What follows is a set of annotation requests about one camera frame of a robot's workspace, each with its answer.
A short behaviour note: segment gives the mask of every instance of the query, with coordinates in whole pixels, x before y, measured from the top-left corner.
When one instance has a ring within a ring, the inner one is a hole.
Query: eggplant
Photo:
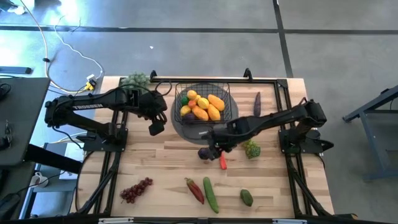
[[[260,116],[261,115],[261,96],[260,96],[260,92],[257,93],[256,99],[254,100],[253,114],[255,116]]]

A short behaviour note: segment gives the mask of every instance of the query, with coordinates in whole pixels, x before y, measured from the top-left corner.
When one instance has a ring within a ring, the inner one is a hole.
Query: concrete floor
[[[279,4],[285,29],[398,29],[398,1],[394,0],[279,0]],[[37,0],[34,14],[42,25],[54,25],[68,14],[62,25],[75,26],[81,17],[82,26],[93,27],[277,28],[272,0],[120,0],[117,4],[106,0],[101,5],[95,0]],[[2,12],[0,23],[34,26],[27,14]],[[40,33],[0,32],[2,64],[33,67],[32,76],[44,76]],[[83,54],[97,59],[106,75],[149,74],[155,69],[159,75],[240,77],[249,67],[256,77],[286,77],[278,34],[61,34]],[[49,57],[55,57],[50,75],[56,82],[79,89],[86,76],[98,74],[95,64],[68,50],[53,32],[45,35]],[[362,181],[363,174],[375,169],[374,158],[361,123],[345,124],[341,117],[397,84],[398,35],[287,34],[286,42],[294,77],[305,79],[308,96],[321,103],[328,118],[320,131],[324,139],[335,143],[325,153],[335,212],[395,223],[398,179]],[[56,96],[49,92],[46,99]],[[45,127],[42,113],[32,142],[41,145],[62,137]],[[40,204],[34,212],[60,214],[45,211]]]

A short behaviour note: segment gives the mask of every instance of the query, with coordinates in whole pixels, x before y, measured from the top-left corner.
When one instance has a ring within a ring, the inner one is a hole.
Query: wooden tabletop
[[[101,92],[117,87],[120,77],[104,77]],[[288,79],[292,105],[307,95],[304,80]],[[166,92],[169,84],[161,84],[159,91]],[[239,116],[252,115],[254,98],[261,92],[262,115],[277,112],[274,87],[266,84],[230,84],[231,96],[238,104]],[[241,146],[225,154],[227,170],[220,169],[219,161],[200,160],[197,150],[203,146],[183,140],[170,122],[170,109],[174,102],[174,89],[165,96],[169,122],[165,131],[150,136],[150,121],[129,114],[129,136],[122,153],[112,209],[112,216],[129,217],[228,217],[228,218],[290,218],[293,217],[292,199],[287,178],[285,157],[280,153],[277,131],[272,128],[254,137],[261,146],[261,156],[248,160]],[[112,111],[96,110],[95,120],[110,122]],[[103,152],[95,152],[87,160],[79,181],[79,204],[82,206],[98,185],[103,163]],[[317,200],[333,213],[325,171],[322,162],[314,155],[303,154],[307,184]],[[203,178],[209,177],[220,207],[214,213],[208,202],[198,202],[186,186],[184,177],[193,179],[203,189]],[[135,204],[122,203],[119,193],[137,184],[145,177],[154,184],[136,198]],[[104,191],[104,209],[108,187]],[[254,198],[252,207],[245,206],[239,198],[241,189],[248,189]],[[301,191],[298,190],[300,208],[304,211]]]

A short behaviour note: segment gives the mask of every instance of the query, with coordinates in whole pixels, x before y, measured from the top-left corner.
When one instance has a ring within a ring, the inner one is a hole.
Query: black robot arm
[[[247,141],[261,131],[283,124],[299,121],[295,128],[289,130],[286,141],[297,144],[305,139],[312,128],[319,128],[326,122],[325,114],[319,103],[304,98],[297,106],[278,113],[255,117],[245,116],[234,119],[226,124],[226,128],[211,129],[203,139],[207,139],[209,148],[207,153],[200,154],[201,159],[216,159],[223,151],[231,152],[237,144]]]
[[[106,93],[86,96],[60,96],[45,104],[45,122],[49,127],[69,124],[77,128],[98,134],[103,140],[117,141],[118,128],[115,123],[99,123],[74,113],[78,110],[109,108],[114,111],[127,111],[152,121],[149,126],[151,135],[164,130],[167,110],[163,96],[156,90],[141,94],[139,90],[128,90],[117,87]]]

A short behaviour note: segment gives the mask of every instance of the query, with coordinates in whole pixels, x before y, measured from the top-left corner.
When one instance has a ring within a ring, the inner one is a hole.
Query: black wire basket
[[[201,97],[207,98],[209,94],[215,95],[224,101],[225,109],[220,111],[219,121],[202,121],[199,119],[193,121],[184,121],[180,115],[181,100],[187,96],[188,91],[195,90]],[[180,124],[220,124],[232,119],[231,94],[228,83],[178,83],[175,86],[175,109],[174,117]]]

